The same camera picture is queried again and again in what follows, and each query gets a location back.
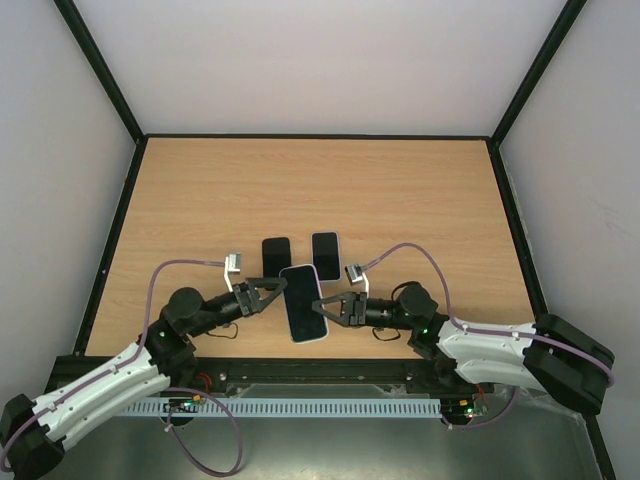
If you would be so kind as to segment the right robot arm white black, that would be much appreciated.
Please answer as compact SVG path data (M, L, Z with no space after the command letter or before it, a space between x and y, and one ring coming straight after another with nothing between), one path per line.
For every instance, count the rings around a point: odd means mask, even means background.
M313 301L312 309L345 328L409 332L407 344L427 362L429 379L450 392L503 384L597 415L610 385L611 351L556 315L510 326L453 319L416 281L399 285L389 299L344 292Z

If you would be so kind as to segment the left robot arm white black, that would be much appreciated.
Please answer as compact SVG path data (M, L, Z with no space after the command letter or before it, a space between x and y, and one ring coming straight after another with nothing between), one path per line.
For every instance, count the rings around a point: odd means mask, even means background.
M206 300L176 290L136 341L71 383L36 399L20 394L1 416L1 469L39 479L82 437L130 405L171 387L187 387L198 361L193 338L264 311L285 289L284 278L249 278Z

